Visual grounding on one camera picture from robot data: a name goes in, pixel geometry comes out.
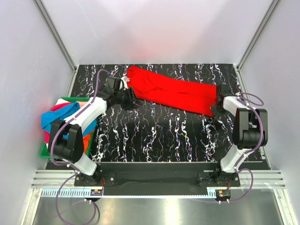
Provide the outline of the red t shirt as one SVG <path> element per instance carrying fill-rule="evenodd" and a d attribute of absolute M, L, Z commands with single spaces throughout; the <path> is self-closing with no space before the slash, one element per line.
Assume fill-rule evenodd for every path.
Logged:
<path fill-rule="evenodd" d="M 128 86 L 139 99 L 213 116 L 211 106 L 217 99 L 216 85 L 176 80 L 135 66 L 127 70 L 127 77 Z"/>

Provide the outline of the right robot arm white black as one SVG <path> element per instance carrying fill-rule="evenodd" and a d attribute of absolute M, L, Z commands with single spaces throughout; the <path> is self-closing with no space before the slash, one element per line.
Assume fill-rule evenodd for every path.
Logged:
<path fill-rule="evenodd" d="M 247 157 L 268 142 L 268 112 L 256 95 L 231 93 L 229 86 L 217 86 L 216 103 L 211 107 L 214 116 L 230 113 L 234 116 L 232 146 L 213 170 L 211 180 L 218 186 L 238 180 L 241 164 Z"/>

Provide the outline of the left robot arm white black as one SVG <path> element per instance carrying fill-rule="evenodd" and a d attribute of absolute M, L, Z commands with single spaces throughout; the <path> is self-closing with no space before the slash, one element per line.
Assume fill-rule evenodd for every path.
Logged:
<path fill-rule="evenodd" d="M 96 86 L 97 92 L 82 108 L 52 123 L 48 144 L 50 156 L 73 167 L 92 186 L 101 181 L 101 171 L 100 166 L 84 153 L 83 133 L 92 121 L 104 115 L 113 105 L 120 105 L 123 110 L 141 106 L 128 83 L 129 78 L 126 76 L 109 76 L 104 85 Z"/>

